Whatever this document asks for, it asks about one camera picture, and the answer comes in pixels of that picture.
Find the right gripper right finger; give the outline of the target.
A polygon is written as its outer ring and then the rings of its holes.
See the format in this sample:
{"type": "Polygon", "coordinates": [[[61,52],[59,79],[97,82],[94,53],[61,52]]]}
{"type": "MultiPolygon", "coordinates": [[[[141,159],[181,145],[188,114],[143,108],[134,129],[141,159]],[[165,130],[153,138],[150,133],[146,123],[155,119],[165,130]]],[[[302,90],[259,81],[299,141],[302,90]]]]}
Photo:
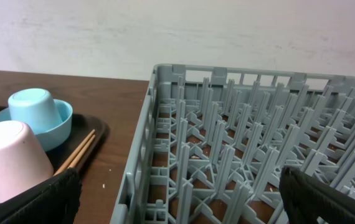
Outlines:
{"type": "Polygon", "coordinates": [[[296,167],[282,168],[279,191],[291,224],[314,224],[319,217],[328,223],[355,223],[355,199],[296,167]]]}

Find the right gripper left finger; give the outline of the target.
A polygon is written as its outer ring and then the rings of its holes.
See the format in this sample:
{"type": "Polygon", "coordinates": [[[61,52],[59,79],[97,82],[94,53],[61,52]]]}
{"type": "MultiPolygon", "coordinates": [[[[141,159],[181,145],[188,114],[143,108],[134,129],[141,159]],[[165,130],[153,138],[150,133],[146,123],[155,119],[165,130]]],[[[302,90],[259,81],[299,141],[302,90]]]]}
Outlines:
{"type": "Polygon", "coordinates": [[[0,203],[0,223],[73,223],[82,181],[74,168],[0,203]]]}

